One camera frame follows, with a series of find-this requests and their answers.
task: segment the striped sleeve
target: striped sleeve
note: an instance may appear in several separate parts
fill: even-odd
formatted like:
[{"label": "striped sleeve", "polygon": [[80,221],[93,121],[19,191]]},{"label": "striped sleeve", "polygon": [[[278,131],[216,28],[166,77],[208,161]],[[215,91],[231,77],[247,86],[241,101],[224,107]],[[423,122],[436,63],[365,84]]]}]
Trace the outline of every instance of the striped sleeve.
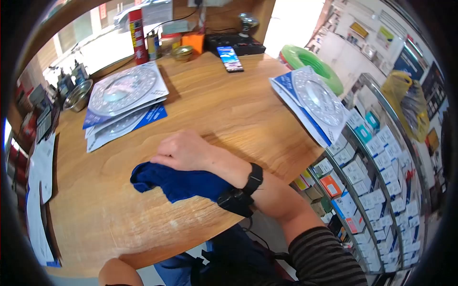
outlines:
[{"label": "striped sleeve", "polygon": [[367,285],[358,262],[326,227],[300,234],[289,245],[289,254],[304,285]]}]

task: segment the blue cloth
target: blue cloth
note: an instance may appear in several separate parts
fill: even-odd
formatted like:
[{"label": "blue cloth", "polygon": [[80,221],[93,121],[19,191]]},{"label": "blue cloth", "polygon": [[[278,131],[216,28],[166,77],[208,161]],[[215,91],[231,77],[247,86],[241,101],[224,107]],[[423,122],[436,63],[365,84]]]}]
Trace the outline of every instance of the blue cloth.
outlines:
[{"label": "blue cloth", "polygon": [[[238,224],[207,241],[206,246],[212,257],[235,265],[249,265],[265,276],[276,275],[273,263]],[[196,258],[184,252],[154,264],[154,268],[166,286],[191,286],[191,270],[195,263]],[[209,270],[211,263],[203,266],[200,273]]]},{"label": "blue cloth", "polygon": [[159,186],[171,203],[195,195],[216,202],[222,192],[232,188],[228,182],[207,171],[177,171],[150,162],[134,168],[131,183],[140,193]]}]

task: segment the hand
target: hand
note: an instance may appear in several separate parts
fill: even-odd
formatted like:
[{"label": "hand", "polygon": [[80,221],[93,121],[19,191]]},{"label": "hand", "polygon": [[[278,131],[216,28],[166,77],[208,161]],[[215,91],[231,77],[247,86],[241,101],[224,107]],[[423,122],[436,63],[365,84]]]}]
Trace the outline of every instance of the hand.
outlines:
[{"label": "hand", "polygon": [[151,163],[179,171],[207,171],[218,152],[194,130],[182,130],[162,140]]}]

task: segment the wooden table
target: wooden table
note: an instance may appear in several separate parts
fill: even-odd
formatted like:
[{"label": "wooden table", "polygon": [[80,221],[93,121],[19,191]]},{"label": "wooden table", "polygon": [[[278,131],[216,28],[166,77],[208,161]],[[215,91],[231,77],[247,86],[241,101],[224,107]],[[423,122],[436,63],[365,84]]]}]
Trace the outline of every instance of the wooden table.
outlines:
[{"label": "wooden table", "polygon": [[[94,277],[110,258],[141,268],[218,235],[242,217],[209,199],[174,204],[160,188],[137,192],[132,169],[148,161],[159,142],[191,128],[290,183],[323,149],[302,128],[268,81],[288,69],[267,55],[240,57],[243,73],[228,74],[205,53],[187,63],[158,60],[170,91],[168,117],[86,153],[86,112],[63,112],[57,128],[56,180],[49,202],[62,268],[53,275]],[[134,62],[123,67],[132,67]]]}]

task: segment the smartphone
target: smartphone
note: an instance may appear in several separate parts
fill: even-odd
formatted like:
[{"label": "smartphone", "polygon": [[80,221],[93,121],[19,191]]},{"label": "smartphone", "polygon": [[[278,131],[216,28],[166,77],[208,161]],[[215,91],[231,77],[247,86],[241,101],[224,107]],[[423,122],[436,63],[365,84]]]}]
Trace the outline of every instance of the smartphone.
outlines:
[{"label": "smartphone", "polygon": [[242,64],[232,47],[217,47],[216,49],[228,73],[243,72]]}]

